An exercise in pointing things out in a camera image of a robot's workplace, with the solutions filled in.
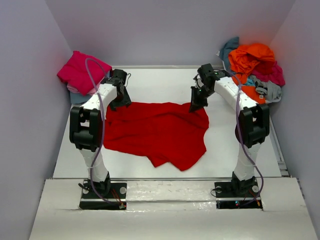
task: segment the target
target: orange cloth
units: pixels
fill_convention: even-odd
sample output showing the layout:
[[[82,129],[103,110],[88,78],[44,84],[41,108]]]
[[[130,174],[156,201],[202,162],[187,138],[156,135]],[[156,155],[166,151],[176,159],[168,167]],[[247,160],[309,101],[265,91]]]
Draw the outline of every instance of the orange cloth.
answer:
[[[276,61],[274,52],[261,43],[240,45],[237,49],[231,51],[228,57],[231,70],[236,72],[236,76],[242,84],[247,82],[247,78],[253,69],[262,74],[271,74]],[[238,81],[234,77],[233,81],[238,85]]]
[[[255,100],[258,104],[265,104],[265,98],[260,98],[260,94],[256,92],[255,86],[241,86],[241,90],[251,99]]]

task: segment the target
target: magenta cloth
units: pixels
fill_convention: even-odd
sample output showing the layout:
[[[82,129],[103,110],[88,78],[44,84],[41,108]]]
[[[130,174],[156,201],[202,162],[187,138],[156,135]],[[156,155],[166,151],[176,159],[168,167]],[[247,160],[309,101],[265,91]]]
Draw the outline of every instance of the magenta cloth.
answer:
[[[280,87],[282,87],[283,85],[286,84],[285,79],[284,79],[284,75],[282,72],[282,68],[277,64],[277,62],[274,63],[273,67],[272,67],[272,73],[271,74],[261,74],[260,72],[258,72],[257,70],[253,69],[252,75],[255,75],[257,79],[259,79],[262,82],[273,82],[274,84],[279,85]]]
[[[83,96],[88,94],[94,88],[86,70],[86,58],[96,60],[103,67],[106,73],[112,68],[110,65],[95,58],[94,56],[86,55],[79,51],[73,51],[72,57],[57,73],[61,82],[68,83],[70,86],[76,88]],[[93,61],[88,61],[88,68],[95,84],[99,84],[105,75],[102,69]]]
[[[99,88],[100,83],[102,82],[103,78],[101,79],[101,81],[96,85],[97,88]],[[66,87],[68,88],[68,90],[74,94],[79,94],[80,92],[78,91],[78,89],[76,89],[74,86],[71,86],[70,83],[68,83],[66,85]],[[93,95],[96,93],[96,90],[94,88],[92,88],[87,94]]]

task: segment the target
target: blue cloth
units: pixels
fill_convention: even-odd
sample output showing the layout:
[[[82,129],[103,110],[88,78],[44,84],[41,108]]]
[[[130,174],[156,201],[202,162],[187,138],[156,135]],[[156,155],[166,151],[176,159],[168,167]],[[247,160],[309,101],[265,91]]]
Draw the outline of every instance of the blue cloth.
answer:
[[[255,82],[250,78],[247,78],[246,83],[243,85],[244,86],[254,86],[254,87],[256,86]]]
[[[229,53],[239,47],[239,37],[236,36],[231,38],[226,44],[221,48],[219,53],[219,58],[224,62],[225,69],[230,71],[230,61],[229,61]]]
[[[70,92],[70,102],[71,104],[83,104],[87,102],[92,96],[87,94],[83,96],[81,93]]]

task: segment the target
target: gray wall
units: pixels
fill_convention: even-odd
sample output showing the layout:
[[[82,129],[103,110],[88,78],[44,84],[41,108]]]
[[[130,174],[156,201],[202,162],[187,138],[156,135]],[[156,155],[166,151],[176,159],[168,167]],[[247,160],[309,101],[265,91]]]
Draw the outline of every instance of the gray wall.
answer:
[[[270,44],[295,0],[46,0],[72,50],[112,65],[220,65],[226,40]]]
[[[271,113],[288,170],[300,179],[320,238],[319,9],[319,0],[297,0],[271,43],[286,80]]]
[[[27,240],[70,107],[71,56],[43,0],[0,1],[0,239]]]

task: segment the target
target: wall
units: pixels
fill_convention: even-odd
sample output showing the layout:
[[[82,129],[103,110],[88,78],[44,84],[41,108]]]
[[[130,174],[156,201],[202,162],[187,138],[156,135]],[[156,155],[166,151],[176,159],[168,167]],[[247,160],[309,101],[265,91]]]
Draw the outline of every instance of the wall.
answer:
[[[300,179],[320,238],[319,9],[319,0],[297,0],[271,43],[286,80],[271,113],[288,170]]]
[[[112,65],[220,65],[231,37],[269,44],[295,0],[46,0],[72,50]]]
[[[70,109],[70,48],[43,0],[0,1],[0,239],[27,240]]]

